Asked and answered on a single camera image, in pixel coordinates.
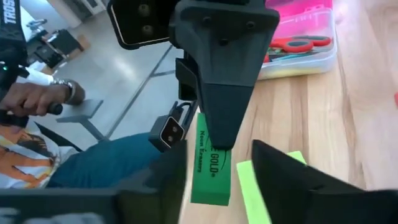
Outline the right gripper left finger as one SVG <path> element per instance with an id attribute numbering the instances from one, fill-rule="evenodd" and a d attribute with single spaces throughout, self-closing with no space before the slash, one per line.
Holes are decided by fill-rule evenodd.
<path id="1" fill-rule="evenodd" d="M 187 142 L 122 180 L 116 196 L 120 224 L 178 224 L 187 175 Z"/>

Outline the person's hand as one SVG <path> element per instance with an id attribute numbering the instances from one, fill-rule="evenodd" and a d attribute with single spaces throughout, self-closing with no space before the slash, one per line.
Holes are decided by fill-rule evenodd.
<path id="1" fill-rule="evenodd" d="M 0 102 L 0 110 L 11 111 L 14 115 L 45 116 L 52 103 L 63 103 L 55 88 L 33 83 L 14 83 Z"/>

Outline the green eraser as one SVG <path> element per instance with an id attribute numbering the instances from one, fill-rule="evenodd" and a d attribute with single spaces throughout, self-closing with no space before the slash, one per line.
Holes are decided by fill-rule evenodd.
<path id="1" fill-rule="evenodd" d="M 205 115 L 197 114 L 191 203 L 227 206 L 231 194 L 231 151 L 213 147 Z"/>

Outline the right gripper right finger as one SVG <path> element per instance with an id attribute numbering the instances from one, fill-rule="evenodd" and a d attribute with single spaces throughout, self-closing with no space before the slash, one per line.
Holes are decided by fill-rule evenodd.
<path id="1" fill-rule="evenodd" d="M 272 224 L 305 224 L 314 193 L 363 191 L 258 139 L 252 142 L 251 159 Z"/>

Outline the yellow highlighter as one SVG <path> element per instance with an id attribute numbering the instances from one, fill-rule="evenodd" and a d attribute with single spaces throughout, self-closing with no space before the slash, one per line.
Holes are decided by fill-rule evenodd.
<path id="1" fill-rule="evenodd" d="M 267 80 L 284 77 L 294 77 L 301 75 L 311 75 L 325 73 L 331 70 L 330 67 L 303 67 L 303 68 L 263 68 L 258 76 L 258 80 Z"/>

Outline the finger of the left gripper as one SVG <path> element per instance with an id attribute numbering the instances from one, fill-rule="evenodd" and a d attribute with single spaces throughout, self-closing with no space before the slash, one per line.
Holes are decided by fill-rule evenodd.
<path id="1" fill-rule="evenodd" d="M 200 100 L 199 70 L 192 58 L 176 58 L 175 75 L 178 80 L 178 97 L 183 101 Z"/>
<path id="2" fill-rule="evenodd" d="M 233 148 L 280 15 L 264 0 L 180 0 L 170 41 L 196 61 L 214 148 Z"/>

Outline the silver wristwatch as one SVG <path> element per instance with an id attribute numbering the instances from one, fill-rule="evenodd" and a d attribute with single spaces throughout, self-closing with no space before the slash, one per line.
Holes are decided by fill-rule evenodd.
<path id="1" fill-rule="evenodd" d="M 62 96 L 63 103 L 70 104 L 76 95 L 76 85 L 71 80 L 56 78 L 50 86 L 55 88 L 56 94 Z"/>

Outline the green sticky note pad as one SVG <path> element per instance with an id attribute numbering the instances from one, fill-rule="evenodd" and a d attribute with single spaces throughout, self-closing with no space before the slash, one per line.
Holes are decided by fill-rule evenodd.
<path id="1" fill-rule="evenodd" d="M 252 161 L 236 164 L 249 224 L 272 224 L 256 182 Z"/>

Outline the clear pencil box pink lid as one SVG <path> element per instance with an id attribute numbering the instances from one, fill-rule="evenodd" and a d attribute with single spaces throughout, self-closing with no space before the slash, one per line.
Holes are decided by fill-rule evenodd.
<path id="1" fill-rule="evenodd" d="M 337 53 L 335 18 L 332 0 L 291 0 L 281 4 L 270 0 L 267 6 L 280 12 L 280 23 L 274 37 L 284 38 L 298 35 L 322 35 L 332 39 L 329 50 L 304 57 L 288 58 L 263 63 L 262 68 L 332 68 Z"/>

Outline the person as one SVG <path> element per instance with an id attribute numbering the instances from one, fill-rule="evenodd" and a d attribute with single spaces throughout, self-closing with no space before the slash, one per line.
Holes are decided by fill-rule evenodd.
<path id="1" fill-rule="evenodd" d="M 80 105 L 84 89 L 67 105 Z M 0 124 L 0 189 L 106 188 L 160 156 L 147 133 L 99 142 L 84 151 L 30 120 L 25 128 Z"/>

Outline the red-handled scissors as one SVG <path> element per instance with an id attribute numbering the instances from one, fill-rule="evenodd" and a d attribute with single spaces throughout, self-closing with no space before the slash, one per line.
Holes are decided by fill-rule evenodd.
<path id="1" fill-rule="evenodd" d="M 288 58 L 304 57 L 328 51 L 332 39 L 322 35 L 298 35 L 271 41 L 264 63 Z"/>

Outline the grey metal floor stand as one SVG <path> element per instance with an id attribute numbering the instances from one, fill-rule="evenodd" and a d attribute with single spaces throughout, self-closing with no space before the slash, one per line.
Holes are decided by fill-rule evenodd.
<path id="1" fill-rule="evenodd" d="M 103 100 L 89 99 L 84 100 L 82 104 L 78 106 L 66 105 L 56 121 L 58 123 L 79 123 L 97 141 L 107 140 L 108 138 L 106 138 L 90 121 L 102 104 Z"/>

